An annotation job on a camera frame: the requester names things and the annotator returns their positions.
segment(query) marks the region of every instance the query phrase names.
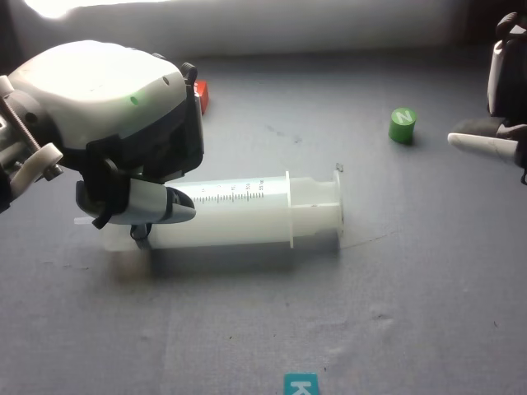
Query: large plastic syringe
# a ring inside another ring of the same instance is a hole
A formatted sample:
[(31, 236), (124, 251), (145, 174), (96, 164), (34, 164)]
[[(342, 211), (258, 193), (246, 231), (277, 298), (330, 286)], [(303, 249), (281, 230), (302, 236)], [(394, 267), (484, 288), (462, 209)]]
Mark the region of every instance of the large plastic syringe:
[[(338, 172), (333, 180), (282, 177), (231, 179), (205, 183), (167, 183), (194, 201), (196, 217), (153, 225), (153, 249), (288, 241), (320, 230), (343, 230)], [(108, 224), (102, 230), (105, 249), (138, 249), (130, 226)]]

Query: gray fabric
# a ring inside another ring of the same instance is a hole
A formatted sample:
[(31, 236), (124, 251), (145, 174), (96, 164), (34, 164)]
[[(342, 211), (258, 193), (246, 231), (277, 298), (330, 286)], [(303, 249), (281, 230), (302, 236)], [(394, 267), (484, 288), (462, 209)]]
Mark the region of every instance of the gray fabric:
[[(206, 156), (187, 180), (343, 165), (346, 233), (108, 254), (67, 172), (0, 228), (0, 393), (527, 392), (521, 170), (447, 133), (485, 113), (490, 49), (197, 61)], [(414, 146), (388, 134), (417, 112)]]

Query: background wall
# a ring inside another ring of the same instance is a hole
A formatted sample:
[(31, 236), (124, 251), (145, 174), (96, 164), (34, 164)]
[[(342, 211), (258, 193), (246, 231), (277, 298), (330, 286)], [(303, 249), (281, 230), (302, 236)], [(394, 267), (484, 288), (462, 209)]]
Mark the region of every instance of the background wall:
[(78, 8), (53, 20), (8, 1), (26, 57), (84, 39), (169, 58), (441, 45), (462, 37), (469, 7), (469, 0), (174, 0)]

